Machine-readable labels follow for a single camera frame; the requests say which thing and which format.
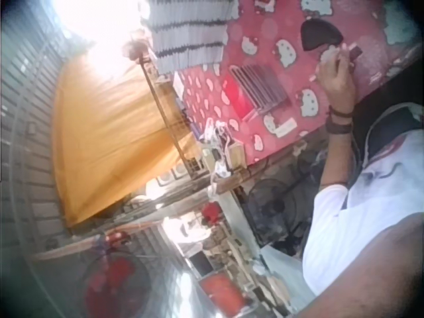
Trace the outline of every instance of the orange tarp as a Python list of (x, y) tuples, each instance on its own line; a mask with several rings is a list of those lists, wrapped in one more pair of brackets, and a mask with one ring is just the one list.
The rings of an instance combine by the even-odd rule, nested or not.
[[(180, 120), (170, 86), (159, 94)], [(194, 147), (192, 134), (180, 146)], [(62, 70), (53, 118), (56, 183), (68, 226), (176, 165), (179, 155), (139, 65), (95, 48)]]

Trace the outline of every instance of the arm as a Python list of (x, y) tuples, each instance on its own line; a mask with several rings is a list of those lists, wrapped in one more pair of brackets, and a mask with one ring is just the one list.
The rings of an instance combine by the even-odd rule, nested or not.
[[(353, 112), (355, 104), (355, 86), (349, 72), (350, 60), (347, 47), (337, 52), (328, 61), (317, 68), (317, 79), (327, 94), (332, 107), (340, 113)], [(352, 123), (352, 118), (331, 115), (332, 122), (339, 125)], [(351, 134), (330, 134), (329, 152), (321, 177), (320, 189), (333, 184), (347, 184), (350, 177), (352, 160)]]
[(417, 213), (381, 232), (296, 317), (404, 317), (423, 288), (423, 220)]

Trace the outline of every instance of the corrugated metal wall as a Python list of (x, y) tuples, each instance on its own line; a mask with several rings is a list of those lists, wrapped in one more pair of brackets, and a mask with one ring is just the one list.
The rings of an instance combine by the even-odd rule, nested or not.
[(13, 317), (57, 317), (25, 254), (67, 232), (52, 174), (50, 123), (66, 40), (38, 1), (1, 17), (1, 297)]

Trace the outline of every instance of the hand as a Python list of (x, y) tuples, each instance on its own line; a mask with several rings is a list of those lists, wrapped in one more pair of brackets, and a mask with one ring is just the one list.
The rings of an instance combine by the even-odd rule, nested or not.
[(345, 43), (341, 50), (317, 66), (318, 82), (331, 106), (341, 113), (351, 113), (356, 101), (355, 85), (349, 68), (349, 51)]

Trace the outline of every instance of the table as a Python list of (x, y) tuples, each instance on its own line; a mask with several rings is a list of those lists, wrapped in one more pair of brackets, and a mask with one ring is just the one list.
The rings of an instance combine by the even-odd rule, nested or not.
[[(405, 11), (382, 0), (236, 0), (225, 35), (220, 64), (182, 70), (183, 100), (189, 120), (203, 132), (208, 117), (225, 121), (233, 137), (244, 144), (248, 164), (294, 143), (321, 127), (328, 101), (316, 81), (311, 81), (323, 53), (304, 52), (301, 24), (320, 17), (335, 25), (348, 45), (356, 43), (362, 54), (355, 60), (354, 80), (358, 100), (414, 62), (421, 53), (419, 31)], [(288, 95), (284, 106), (270, 113), (283, 134), (267, 129), (261, 116), (249, 122), (237, 117), (223, 92), (229, 66), (268, 64)]]

